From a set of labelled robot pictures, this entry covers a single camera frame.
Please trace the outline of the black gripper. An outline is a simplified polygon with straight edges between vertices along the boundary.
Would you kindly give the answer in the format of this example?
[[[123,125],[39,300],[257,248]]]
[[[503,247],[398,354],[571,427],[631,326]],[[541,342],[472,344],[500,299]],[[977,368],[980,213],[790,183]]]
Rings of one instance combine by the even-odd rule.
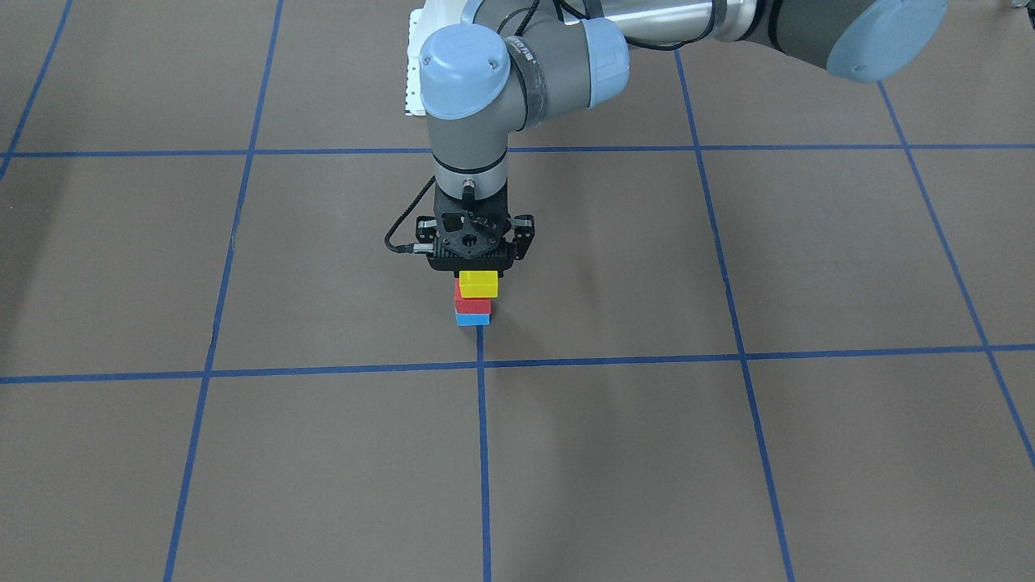
[[[487,198],[459,199],[435,187],[433,215],[416,224],[416,250],[428,261],[518,261],[535,235],[532,215],[508,213],[503,187]]]

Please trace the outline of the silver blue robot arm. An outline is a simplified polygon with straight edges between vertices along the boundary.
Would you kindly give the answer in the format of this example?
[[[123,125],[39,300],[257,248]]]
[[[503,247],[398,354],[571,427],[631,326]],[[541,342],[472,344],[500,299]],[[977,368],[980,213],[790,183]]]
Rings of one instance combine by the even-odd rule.
[[[408,110],[428,123],[435,196],[414,243],[436,270],[522,260],[531,215],[508,210],[508,139],[620,95],[631,50],[760,43],[853,82],[912,61],[945,1],[428,1],[411,16]]]

